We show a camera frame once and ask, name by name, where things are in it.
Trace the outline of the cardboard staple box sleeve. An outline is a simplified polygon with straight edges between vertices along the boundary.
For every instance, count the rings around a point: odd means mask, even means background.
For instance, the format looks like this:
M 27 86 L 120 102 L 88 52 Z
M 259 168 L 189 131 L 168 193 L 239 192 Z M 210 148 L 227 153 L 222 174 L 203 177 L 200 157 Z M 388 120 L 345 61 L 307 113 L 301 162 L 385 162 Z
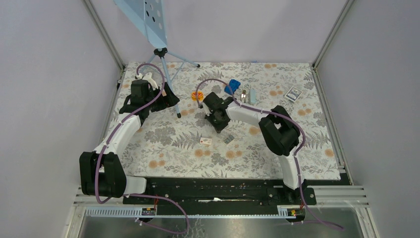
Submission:
M 212 139 L 211 138 L 201 137 L 200 138 L 200 144 L 203 144 L 203 145 L 211 145 L 212 144 Z

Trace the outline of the silver stapler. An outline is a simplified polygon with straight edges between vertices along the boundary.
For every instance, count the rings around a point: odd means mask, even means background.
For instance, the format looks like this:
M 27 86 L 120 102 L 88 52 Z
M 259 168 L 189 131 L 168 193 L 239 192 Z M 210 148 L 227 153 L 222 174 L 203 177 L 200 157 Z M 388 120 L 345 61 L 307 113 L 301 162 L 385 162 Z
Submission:
M 240 100 L 241 102 L 255 105 L 257 102 L 255 89 L 242 90 Z

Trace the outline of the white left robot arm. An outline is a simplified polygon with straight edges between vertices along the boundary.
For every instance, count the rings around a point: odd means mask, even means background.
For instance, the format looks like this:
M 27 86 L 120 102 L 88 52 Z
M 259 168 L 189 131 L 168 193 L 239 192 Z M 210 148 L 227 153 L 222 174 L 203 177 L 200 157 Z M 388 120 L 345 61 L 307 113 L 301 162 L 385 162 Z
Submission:
M 142 177 L 127 176 L 121 164 L 122 155 L 134 134 L 152 112 L 175 106 L 178 97 L 167 82 L 158 87 L 151 79 L 134 80 L 131 93 L 119 110 L 118 121 L 111 132 L 92 152 L 79 159 L 81 189 L 84 195 L 120 198 L 134 194 L 143 204 L 152 201 L 154 191 Z

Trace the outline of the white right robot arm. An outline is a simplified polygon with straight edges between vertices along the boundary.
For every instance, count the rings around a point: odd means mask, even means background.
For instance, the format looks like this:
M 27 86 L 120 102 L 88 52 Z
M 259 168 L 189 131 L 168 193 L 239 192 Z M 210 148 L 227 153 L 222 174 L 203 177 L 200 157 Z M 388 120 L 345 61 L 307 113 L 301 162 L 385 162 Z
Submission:
M 301 189 L 304 178 L 301 174 L 298 151 L 306 140 L 302 128 L 290 118 L 282 106 L 267 111 L 240 103 L 233 97 L 222 99 L 214 92 L 207 95 L 199 108 L 205 111 L 205 119 L 220 133 L 231 121 L 239 121 L 258 127 L 267 148 L 279 156 L 283 182 L 287 188 L 284 198 L 297 204 L 304 197 Z

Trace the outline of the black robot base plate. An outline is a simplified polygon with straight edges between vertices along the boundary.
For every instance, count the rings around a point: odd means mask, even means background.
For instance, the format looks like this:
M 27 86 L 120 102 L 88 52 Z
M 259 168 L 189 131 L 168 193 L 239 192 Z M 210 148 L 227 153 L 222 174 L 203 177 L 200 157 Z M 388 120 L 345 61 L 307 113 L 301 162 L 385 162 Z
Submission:
M 280 205 L 299 209 L 316 205 L 313 188 L 289 189 L 281 179 L 148 177 L 146 197 L 128 197 L 124 205 L 151 205 L 158 215 L 276 215 Z

